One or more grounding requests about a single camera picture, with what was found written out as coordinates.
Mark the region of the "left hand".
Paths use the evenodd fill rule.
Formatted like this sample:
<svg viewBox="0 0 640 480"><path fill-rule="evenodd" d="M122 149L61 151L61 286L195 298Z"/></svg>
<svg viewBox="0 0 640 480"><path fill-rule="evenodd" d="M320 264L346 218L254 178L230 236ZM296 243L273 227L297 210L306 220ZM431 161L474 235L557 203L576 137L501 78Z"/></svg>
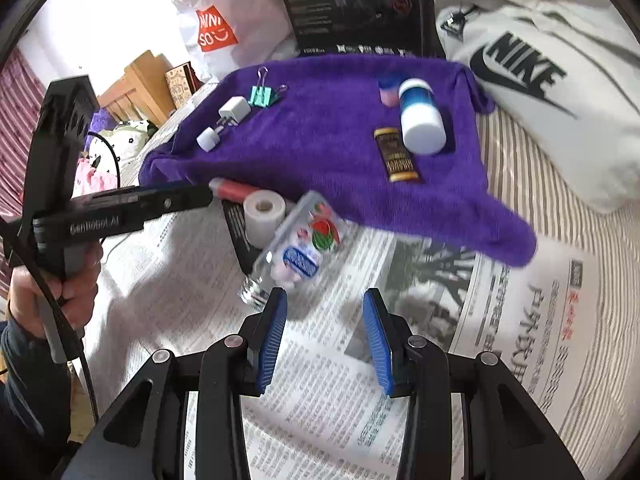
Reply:
<svg viewBox="0 0 640 480"><path fill-rule="evenodd" d="M87 246L84 267L66 282L53 274L42 271L42 276L56 300L63 300L62 311L74 330L84 328L91 320L94 300L98 294L98 276L101 272L103 248L100 243ZM32 336L43 339L42 321L37 308L37 299L43 294L34 278L24 266L12 273L9 317L20 324Z"/></svg>

